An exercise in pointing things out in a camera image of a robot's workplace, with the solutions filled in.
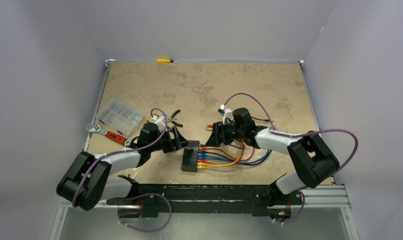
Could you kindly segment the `black network switch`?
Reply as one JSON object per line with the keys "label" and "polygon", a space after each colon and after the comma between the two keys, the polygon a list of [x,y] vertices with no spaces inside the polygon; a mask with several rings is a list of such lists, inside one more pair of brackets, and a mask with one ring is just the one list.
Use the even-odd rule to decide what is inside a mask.
{"label": "black network switch", "polygon": [[190,140],[189,145],[184,148],[181,170],[183,172],[197,172],[200,142]]}

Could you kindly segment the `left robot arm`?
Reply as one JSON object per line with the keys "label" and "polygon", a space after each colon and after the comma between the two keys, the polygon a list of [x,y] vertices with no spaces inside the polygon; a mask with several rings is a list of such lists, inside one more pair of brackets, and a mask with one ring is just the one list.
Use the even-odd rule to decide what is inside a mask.
{"label": "left robot arm", "polygon": [[110,175],[125,169],[144,165],[153,152],[171,153],[189,147],[190,140],[184,138],[174,126],[171,130],[160,129],[155,123],[143,125],[138,137],[119,151],[93,155],[80,152],[56,187],[56,194],[89,211],[102,199],[120,198],[125,204],[134,204],[139,191],[126,185],[121,190],[107,192]]}

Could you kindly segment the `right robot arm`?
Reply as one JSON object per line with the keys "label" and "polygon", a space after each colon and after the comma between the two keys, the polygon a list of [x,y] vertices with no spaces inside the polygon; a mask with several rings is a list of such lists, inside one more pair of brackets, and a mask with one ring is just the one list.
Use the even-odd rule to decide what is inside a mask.
{"label": "right robot arm", "polygon": [[222,121],[213,123],[212,133],[205,144],[207,147],[242,140],[255,149],[271,150],[290,157],[294,172],[280,177],[270,190],[275,203],[283,203],[290,193],[303,187],[317,187],[340,167],[339,160],[321,136],[313,131],[295,136],[257,125],[245,107],[230,110],[221,105],[218,113]]}

